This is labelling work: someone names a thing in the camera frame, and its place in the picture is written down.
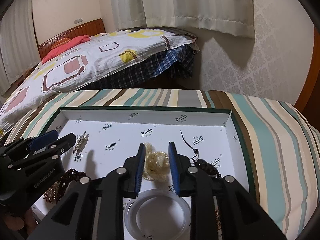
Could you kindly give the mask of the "person's hand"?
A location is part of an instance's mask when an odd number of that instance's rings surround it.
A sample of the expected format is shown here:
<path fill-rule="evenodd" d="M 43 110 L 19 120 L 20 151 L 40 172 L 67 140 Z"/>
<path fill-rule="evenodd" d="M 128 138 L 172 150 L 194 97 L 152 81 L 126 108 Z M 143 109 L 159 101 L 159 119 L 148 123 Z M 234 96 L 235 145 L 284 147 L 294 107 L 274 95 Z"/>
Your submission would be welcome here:
<path fill-rule="evenodd" d="M 1 213 L 1 239 L 27 239 L 36 227 L 31 208 L 20 217 Z"/>

